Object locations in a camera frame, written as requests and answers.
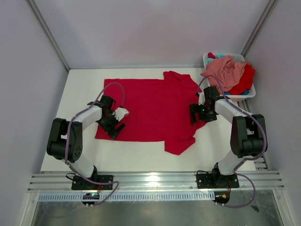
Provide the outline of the crimson red t shirt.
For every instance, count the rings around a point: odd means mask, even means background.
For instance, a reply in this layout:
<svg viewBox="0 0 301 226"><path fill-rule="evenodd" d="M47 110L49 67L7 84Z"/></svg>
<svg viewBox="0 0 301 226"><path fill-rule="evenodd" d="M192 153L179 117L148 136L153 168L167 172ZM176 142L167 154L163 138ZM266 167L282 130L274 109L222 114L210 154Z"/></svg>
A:
<svg viewBox="0 0 301 226"><path fill-rule="evenodd" d="M165 151L180 155L195 143L196 131L206 122L191 123L190 105L200 91L190 75L163 72L163 79L105 79L104 94L129 111L117 141L159 142Z"/></svg>

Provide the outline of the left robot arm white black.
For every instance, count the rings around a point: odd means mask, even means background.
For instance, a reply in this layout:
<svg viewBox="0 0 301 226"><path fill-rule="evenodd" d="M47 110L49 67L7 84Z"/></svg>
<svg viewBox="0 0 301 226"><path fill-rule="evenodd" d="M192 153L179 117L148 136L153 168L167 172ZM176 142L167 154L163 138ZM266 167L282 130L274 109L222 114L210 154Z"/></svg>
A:
<svg viewBox="0 0 301 226"><path fill-rule="evenodd" d="M125 128L121 121L129 115L129 111L120 106L112 109L116 101L103 95L100 100L90 102L87 107L75 116L63 119L55 118L52 122L48 138L47 154L63 161L82 179L82 184L88 188L97 185L111 185L112 181L103 182L98 178L97 167L91 164L83 155L83 132L97 123L109 138L115 140Z"/></svg>

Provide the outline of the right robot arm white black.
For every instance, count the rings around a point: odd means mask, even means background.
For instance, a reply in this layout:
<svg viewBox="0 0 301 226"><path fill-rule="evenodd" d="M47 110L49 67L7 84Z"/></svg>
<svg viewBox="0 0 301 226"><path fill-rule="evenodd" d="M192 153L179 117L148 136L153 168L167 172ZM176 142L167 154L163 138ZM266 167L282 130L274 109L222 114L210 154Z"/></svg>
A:
<svg viewBox="0 0 301 226"><path fill-rule="evenodd" d="M230 98L220 95L216 87L207 87L196 96L198 103L189 106L192 124L215 121L218 115L231 123L230 151L214 165L212 171L196 172L197 187L238 188L237 170L246 161L261 158L267 150L264 116L244 111Z"/></svg>

